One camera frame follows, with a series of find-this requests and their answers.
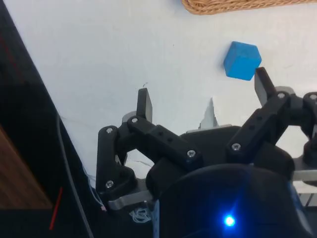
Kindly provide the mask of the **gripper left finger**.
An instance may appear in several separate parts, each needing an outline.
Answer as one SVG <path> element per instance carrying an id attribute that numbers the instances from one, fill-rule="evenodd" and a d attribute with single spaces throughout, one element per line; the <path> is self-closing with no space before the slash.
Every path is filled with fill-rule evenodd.
<path id="1" fill-rule="evenodd" d="M 96 191 L 107 210 L 158 199 L 181 176 L 203 165 L 193 144 L 152 123 L 152 110 L 149 92 L 142 88 L 136 111 L 127 114 L 120 127 L 106 126 L 98 133 Z M 133 150 L 154 163 L 145 179 L 136 178 L 125 165 Z"/>

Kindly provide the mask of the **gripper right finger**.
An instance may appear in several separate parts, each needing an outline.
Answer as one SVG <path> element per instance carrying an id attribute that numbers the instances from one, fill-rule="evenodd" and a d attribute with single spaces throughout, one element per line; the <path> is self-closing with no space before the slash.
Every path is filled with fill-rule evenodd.
<path id="1" fill-rule="evenodd" d="M 277 90 L 266 69 L 255 70 L 255 91 L 261 108 L 255 110 L 226 146 L 226 161 L 248 164 L 265 144 L 274 146 L 289 126 L 298 126 L 308 142 L 303 160 L 308 166 L 317 164 L 317 94 L 304 97 Z"/>

